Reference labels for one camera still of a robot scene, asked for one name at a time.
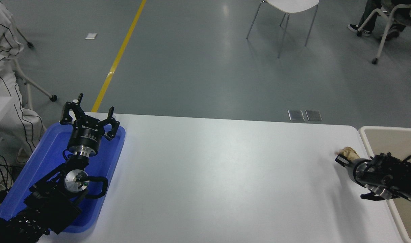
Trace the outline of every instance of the beige container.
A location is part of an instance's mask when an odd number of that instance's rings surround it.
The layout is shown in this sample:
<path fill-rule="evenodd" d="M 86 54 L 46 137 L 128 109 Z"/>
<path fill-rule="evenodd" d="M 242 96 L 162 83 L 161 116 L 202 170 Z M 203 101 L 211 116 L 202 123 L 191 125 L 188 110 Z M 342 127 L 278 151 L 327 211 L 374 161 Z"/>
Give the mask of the beige container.
<path fill-rule="evenodd" d="M 359 133 L 369 156 L 391 152 L 392 156 L 403 160 L 411 155 L 411 129 L 362 127 Z M 397 198 L 387 203 L 402 239 L 411 243 L 411 202 Z"/>

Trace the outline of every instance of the plastic tray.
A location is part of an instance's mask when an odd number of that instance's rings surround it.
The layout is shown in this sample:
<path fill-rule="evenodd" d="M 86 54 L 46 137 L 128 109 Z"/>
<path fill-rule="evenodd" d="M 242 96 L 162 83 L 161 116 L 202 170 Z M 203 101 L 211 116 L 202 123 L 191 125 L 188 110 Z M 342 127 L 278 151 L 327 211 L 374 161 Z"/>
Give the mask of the plastic tray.
<path fill-rule="evenodd" d="M 105 129 L 108 131 L 110 126 L 105 126 Z M 26 205 L 23 201 L 31 193 L 28 189 L 55 167 L 65 162 L 62 152 L 67 147 L 71 132 L 72 126 L 69 125 L 57 123 L 49 127 L 1 204 L 0 217 L 9 220 L 25 209 Z M 98 154 L 90 158 L 89 165 L 85 168 L 90 176 L 106 177 L 111 183 L 111 178 L 123 148 L 125 134 L 125 130 L 120 126 L 117 135 L 111 141 L 102 137 Z M 101 183 L 91 183 L 88 187 L 90 194 L 98 194 L 101 185 Z M 82 213 L 64 232 L 80 233 L 90 228 L 97 220 L 104 200 L 105 197 L 84 199 L 79 204 Z"/>
<path fill-rule="evenodd" d="M 411 155 L 411 129 L 365 126 L 359 132 L 369 156 L 391 152 L 403 160 Z M 411 202 L 397 198 L 388 200 L 387 204 L 403 241 L 411 243 Z"/>

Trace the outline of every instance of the yellow floor line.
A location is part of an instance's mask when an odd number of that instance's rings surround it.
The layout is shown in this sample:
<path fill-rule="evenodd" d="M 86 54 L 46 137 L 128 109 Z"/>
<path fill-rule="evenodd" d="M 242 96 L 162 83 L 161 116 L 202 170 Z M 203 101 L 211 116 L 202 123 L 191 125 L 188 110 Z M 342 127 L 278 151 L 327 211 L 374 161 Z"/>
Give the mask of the yellow floor line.
<path fill-rule="evenodd" d="M 141 5 L 139 6 L 138 11 L 136 12 L 135 18 L 133 19 L 132 25 L 130 25 L 129 31 L 127 32 L 127 35 L 123 41 L 122 46 L 120 47 L 120 50 L 117 54 L 117 57 L 114 60 L 114 63 L 112 64 L 111 69 L 109 70 L 108 75 L 106 76 L 105 82 L 103 83 L 102 89 L 100 89 L 99 95 L 97 96 L 96 101 L 94 102 L 94 106 L 91 109 L 91 112 L 97 112 L 99 109 L 100 103 L 102 103 L 103 97 L 105 96 L 106 90 L 108 89 L 109 83 L 111 83 L 112 76 L 115 73 L 115 70 L 117 69 L 117 66 L 119 65 L 120 59 L 123 56 L 123 53 L 126 49 L 127 43 L 130 40 L 130 37 L 133 33 L 133 30 L 135 29 L 136 23 L 138 22 L 139 16 L 141 15 L 142 9 L 144 8 L 145 2 L 147 0 L 142 0 Z"/>

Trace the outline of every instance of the person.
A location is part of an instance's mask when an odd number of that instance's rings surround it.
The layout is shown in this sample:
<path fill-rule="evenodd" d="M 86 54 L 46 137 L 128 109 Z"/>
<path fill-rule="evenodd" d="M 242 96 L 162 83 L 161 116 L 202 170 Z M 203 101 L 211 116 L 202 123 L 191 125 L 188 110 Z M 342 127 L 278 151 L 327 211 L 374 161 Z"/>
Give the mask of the person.
<path fill-rule="evenodd" d="M 22 107 L 22 95 L 12 69 L 12 60 L 23 49 L 17 38 L 12 14 L 0 2 L 0 96 L 12 97 L 14 103 L 0 122 L 0 130 L 17 137 L 22 147 L 17 162 L 24 164 L 44 133 L 40 116 Z"/>
<path fill-rule="evenodd" d="M 388 0 L 388 2 L 390 5 L 410 4 L 411 0 Z M 381 0 L 367 0 L 360 22 L 357 25 L 349 24 L 348 29 L 352 32 L 357 33 L 359 26 L 361 26 L 364 23 L 364 21 L 369 17 L 370 13 L 372 13 L 374 9 L 380 9 L 381 7 Z M 366 25 L 361 31 L 361 34 L 363 36 L 370 36 L 372 34 L 372 31 L 375 28 L 377 16 L 378 14 L 373 15 L 372 18 L 366 23 Z M 395 37 L 398 37 L 400 33 L 405 29 L 405 27 L 406 26 L 400 23 L 394 22 L 387 33 L 386 40 L 388 41 Z"/>

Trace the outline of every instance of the sneaker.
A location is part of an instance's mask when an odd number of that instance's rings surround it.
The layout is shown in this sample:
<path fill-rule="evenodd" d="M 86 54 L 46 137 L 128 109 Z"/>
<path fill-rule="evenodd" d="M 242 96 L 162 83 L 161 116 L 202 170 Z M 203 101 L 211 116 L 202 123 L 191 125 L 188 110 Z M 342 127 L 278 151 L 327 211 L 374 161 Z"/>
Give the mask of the sneaker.
<path fill-rule="evenodd" d="M 389 32 L 387 32 L 387 36 L 386 36 L 386 41 L 389 41 L 393 38 L 397 38 L 400 35 L 400 31 L 398 29 L 394 29 L 394 28 L 390 28 Z"/>
<path fill-rule="evenodd" d="M 358 25 L 348 25 L 348 29 L 350 31 L 354 32 L 354 33 L 357 33 L 358 32 Z M 367 31 L 367 30 L 363 29 L 361 31 L 361 34 L 365 37 L 368 37 L 372 34 L 372 31 Z"/>

